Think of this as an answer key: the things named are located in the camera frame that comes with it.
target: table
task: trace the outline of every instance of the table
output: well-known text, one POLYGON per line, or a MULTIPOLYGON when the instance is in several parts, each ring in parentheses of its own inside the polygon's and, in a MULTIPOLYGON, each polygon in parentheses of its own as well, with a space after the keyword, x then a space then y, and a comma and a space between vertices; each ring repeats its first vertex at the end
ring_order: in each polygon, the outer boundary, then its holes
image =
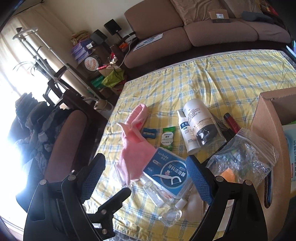
MULTIPOLYGON (((186 148, 178 127, 177 110, 193 98, 202 99, 208 109, 224 123, 229 112, 242 128, 251 125, 259 93, 296 86, 296 71, 284 53, 276 50, 251 50, 220 53, 182 62, 149 73, 125 84, 114 112, 105 129, 98 152, 106 157, 106 169, 92 195, 85 202, 88 213, 119 191, 110 177, 110 168, 122 150, 121 128, 140 103, 146 104, 150 114, 144 127, 157 129, 156 139, 148 139, 160 146, 162 128, 177 126, 173 152, 183 158, 186 148)), ((140 182, 131 187, 131 196, 115 213, 116 230, 140 240, 189 240, 198 223, 181 218, 176 225, 165 227, 157 220, 162 209, 149 199, 140 182)))

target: green candy wrapper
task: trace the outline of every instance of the green candy wrapper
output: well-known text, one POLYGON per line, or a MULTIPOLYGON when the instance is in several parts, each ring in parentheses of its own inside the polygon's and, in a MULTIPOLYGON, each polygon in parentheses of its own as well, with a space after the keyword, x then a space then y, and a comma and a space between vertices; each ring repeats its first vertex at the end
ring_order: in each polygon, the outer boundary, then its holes
POLYGON ((174 133, 175 133, 176 127, 167 127, 163 128, 163 134, 161 136, 161 144, 160 146, 172 150, 173 149, 173 138, 174 138, 174 133))

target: orange object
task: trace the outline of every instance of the orange object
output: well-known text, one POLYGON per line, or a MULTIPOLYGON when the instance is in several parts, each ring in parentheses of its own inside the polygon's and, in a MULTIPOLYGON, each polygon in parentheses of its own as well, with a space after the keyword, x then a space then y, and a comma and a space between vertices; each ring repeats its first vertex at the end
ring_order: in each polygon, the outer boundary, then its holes
POLYGON ((122 49, 124 49, 125 47, 127 47, 128 46, 128 44, 127 43, 122 43, 120 46, 119 46, 119 48, 122 50, 122 49))
POLYGON ((227 168, 220 176, 224 177, 227 182, 235 183, 235 175, 230 168, 227 168))

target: cardboard package on sofa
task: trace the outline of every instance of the cardboard package on sofa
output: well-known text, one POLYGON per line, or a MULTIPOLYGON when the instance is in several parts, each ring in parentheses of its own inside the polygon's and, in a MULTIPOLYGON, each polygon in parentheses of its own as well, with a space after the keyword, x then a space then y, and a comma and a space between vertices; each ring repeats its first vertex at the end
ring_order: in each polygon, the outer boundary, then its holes
POLYGON ((227 10, 217 9, 208 11, 213 23, 230 23, 227 10))
POLYGON ((291 192, 291 168, 287 141, 282 125, 296 120, 296 87, 260 94, 251 131, 270 142, 279 152, 273 168, 273 199, 269 208, 264 204, 264 182, 257 193, 263 208, 268 240, 282 229, 288 211, 291 192))

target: white plastic bottle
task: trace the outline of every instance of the white plastic bottle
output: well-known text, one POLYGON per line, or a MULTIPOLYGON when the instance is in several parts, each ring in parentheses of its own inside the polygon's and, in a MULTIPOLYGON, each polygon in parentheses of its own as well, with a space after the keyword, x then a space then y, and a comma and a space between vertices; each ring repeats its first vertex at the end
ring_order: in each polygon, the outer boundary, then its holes
POLYGON ((167 227, 173 226, 181 218, 181 210, 185 207, 186 204, 187 201, 181 198, 175 206, 165 209, 158 217, 158 220, 162 221, 167 227))
POLYGON ((178 110, 179 126, 185 142, 188 155, 193 155, 200 150, 200 145, 196 141, 196 138, 192 132, 192 129, 188 123, 188 120, 183 111, 178 110))

